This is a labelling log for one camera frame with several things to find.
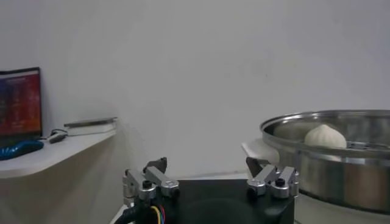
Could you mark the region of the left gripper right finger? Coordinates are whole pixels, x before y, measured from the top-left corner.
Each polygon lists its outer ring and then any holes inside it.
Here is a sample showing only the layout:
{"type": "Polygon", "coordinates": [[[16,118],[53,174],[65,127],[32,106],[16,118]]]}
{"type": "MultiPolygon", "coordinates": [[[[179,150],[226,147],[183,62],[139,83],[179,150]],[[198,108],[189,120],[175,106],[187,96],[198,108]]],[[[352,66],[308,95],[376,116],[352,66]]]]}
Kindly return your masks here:
{"type": "Polygon", "coordinates": [[[294,167],[277,167],[266,159],[246,158],[252,175],[247,180],[247,195],[258,198],[271,192],[274,198],[297,197],[299,194],[299,172],[294,167]]]}

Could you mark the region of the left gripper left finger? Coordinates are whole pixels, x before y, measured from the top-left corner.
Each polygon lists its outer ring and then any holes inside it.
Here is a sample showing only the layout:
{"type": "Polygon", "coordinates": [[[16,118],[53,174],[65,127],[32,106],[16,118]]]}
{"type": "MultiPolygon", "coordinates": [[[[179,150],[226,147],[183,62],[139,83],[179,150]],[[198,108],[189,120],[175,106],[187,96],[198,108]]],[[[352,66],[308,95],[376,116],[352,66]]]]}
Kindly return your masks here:
{"type": "Polygon", "coordinates": [[[124,204],[131,207],[136,200],[150,203],[158,197],[178,199],[180,184],[177,180],[165,175],[168,167],[167,157],[149,161],[142,171],[125,170],[122,177],[122,194],[124,204]]]}

